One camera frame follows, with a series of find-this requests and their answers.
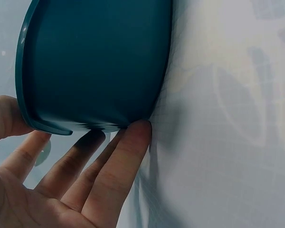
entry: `white wall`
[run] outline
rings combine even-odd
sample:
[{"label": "white wall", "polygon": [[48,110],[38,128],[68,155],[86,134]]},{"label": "white wall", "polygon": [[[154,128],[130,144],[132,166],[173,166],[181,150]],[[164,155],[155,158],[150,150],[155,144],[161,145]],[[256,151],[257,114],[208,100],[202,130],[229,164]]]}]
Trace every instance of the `white wall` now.
[{"label": "white wall", "polygon": [[[15,95],[29,3],[0,0],[0,94]],[[285,228],[285,0],[175,6],[150,153],[119,227]],[[55,136],[26,184],[34,186],[80,135]],[[21,140],[0,142],[0,161]]]}]

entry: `hand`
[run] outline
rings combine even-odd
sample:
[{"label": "hand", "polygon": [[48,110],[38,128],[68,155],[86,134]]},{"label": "hand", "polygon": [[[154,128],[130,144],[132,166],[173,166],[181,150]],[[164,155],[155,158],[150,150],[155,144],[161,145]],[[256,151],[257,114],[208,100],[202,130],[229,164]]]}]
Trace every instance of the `hand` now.
[{"label": "hand", "polygon": [[0,228],[113,228],[151,140],[147,121],[121,130],[81,174],[104,141],[91,131],[51,168],[34,190],[23,186],[50,135],[32,131],[17,100],[0,97],[0,139],[29,133],[0,166]]}]

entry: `bowl rim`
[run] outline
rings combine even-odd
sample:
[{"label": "bowl rim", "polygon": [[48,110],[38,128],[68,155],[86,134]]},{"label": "bowl rim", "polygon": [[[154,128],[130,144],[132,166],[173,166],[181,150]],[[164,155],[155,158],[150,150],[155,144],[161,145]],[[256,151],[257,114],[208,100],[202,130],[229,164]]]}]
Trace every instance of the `bowl rim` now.
[{"label": "bowl rim", "polygon": [[64,129],[58,126],[54,126],[52,123],[45,122],[42,120],[37,120],[33,118],[31,112],[27,109],[25,96],[24,96],[24,89],[23,89],[23,68],[24,66],[24,50],[25,50],[25,41],[28,37],[29,27],[32,26],[32,19],[35,15],[36,11],[38,10],[39,4],[41,4],[40,0],[32,0],[30,6],[28,7],[28,11],[24,17],[18,44],[17,44],[17,51],[16,51],[16,64],[15,64],[15,85],[16,85],[16,95],[18,104],[23,116],[24,121],[31,126],[32,128],[53,134],[59,135],[71,135],[73,132]]}]

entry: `teal plastic bowl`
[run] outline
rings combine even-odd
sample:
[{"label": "teal plastic bowl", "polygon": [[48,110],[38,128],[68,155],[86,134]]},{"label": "teal plastic bowl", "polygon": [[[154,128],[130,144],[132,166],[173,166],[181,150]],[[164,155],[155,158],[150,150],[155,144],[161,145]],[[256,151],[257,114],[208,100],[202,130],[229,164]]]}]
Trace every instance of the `teal plastic bowl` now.
[{"label": "teal plastic bowl", "polygon": [[165,76],[172,0],[33,0],[16,56],[28,125],[113,132],[152,114]]}]

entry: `bowl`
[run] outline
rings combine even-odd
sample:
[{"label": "bowl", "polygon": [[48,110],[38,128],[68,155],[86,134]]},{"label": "bowl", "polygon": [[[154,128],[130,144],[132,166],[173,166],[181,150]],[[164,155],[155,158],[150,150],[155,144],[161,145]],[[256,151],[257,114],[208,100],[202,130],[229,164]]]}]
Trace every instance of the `bowl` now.
[{"label": "bowl", "polygon": [[154,109],[172,0],[33,0],[19,35],[16,92],[32,128],[113,132]]}]

